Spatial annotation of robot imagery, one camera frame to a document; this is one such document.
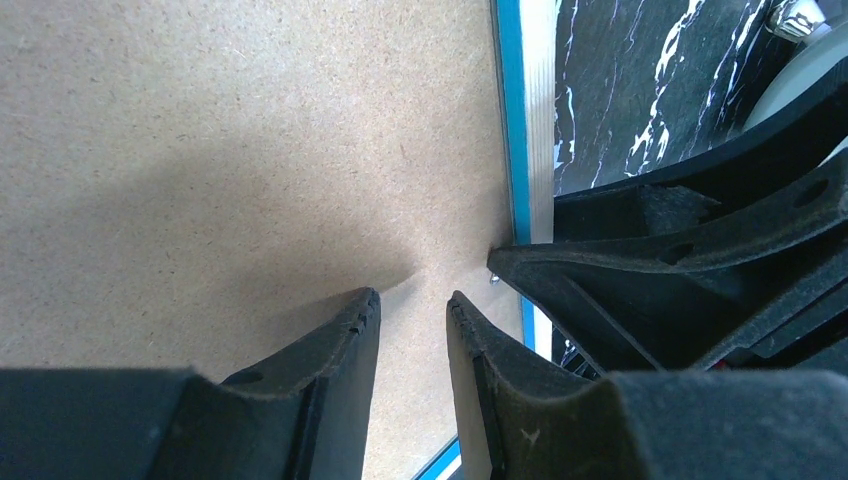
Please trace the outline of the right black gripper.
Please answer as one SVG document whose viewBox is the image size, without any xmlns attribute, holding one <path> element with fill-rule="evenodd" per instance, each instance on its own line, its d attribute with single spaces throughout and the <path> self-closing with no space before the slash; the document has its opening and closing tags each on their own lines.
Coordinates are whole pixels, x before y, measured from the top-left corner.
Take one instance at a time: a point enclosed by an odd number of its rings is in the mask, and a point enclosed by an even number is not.
<svg viewBox="0 0 848 480">
<path fill-rule="evenodd" d="M 719 147 L 559 197 L 489 268 L 599 371 L 771 357 L 847 307 L 847 76 Z"/>
</svg>

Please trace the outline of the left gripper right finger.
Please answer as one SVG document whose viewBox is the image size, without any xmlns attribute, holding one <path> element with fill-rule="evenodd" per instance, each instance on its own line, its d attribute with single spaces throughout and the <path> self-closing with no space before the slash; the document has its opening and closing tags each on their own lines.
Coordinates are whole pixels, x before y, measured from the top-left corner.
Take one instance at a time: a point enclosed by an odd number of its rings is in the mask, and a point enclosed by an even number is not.
<svg viewBox="0 0 848 480">
<path fill-rule="evenodd" d="M 574 375 L 461 292 L 446 307 L 468 479 L 843 479 L 847 381 L 822 370 Z"/>
</svg>

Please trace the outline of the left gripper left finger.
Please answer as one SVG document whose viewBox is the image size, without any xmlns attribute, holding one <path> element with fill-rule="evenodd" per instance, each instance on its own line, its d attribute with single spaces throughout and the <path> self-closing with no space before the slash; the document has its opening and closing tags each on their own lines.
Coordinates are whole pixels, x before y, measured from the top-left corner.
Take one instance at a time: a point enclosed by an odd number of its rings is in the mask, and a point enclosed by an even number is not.
<svg viewBox="0 0 848 480">
<path fill-rule="evenodd" d="M 381 302 L 220 383 L 189 368 L 1 372 L 5 479 L 358 479 Z"/>
</svg>

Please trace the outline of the blue wooden picture frame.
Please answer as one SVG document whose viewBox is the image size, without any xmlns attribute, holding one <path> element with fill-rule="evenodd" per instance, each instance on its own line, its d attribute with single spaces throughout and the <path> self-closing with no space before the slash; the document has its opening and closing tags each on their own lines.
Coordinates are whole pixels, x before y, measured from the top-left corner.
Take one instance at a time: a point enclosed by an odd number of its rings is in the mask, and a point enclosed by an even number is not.
<svg viewBox="0 0 848 480">
<path fill-rule="evenodd" d="M 554 96 L 559 1 L 493 1 L 514 242 L 553 239 Z"/>
</svg>

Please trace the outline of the brown cardboard backing board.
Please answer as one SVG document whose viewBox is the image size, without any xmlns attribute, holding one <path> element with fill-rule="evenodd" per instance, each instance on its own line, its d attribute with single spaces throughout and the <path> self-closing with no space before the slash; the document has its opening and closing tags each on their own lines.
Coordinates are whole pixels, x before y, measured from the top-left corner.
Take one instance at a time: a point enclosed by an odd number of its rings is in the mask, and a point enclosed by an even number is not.
<svg viewBox="0 0 848 480">
<path fill-rule="evenodd" d="M 366 479 L 454 436 L 445 306 L 512 336 L 486 1 L 5 1 L 1 363 L 222 380 L 382 299 Z"/>
</svg>

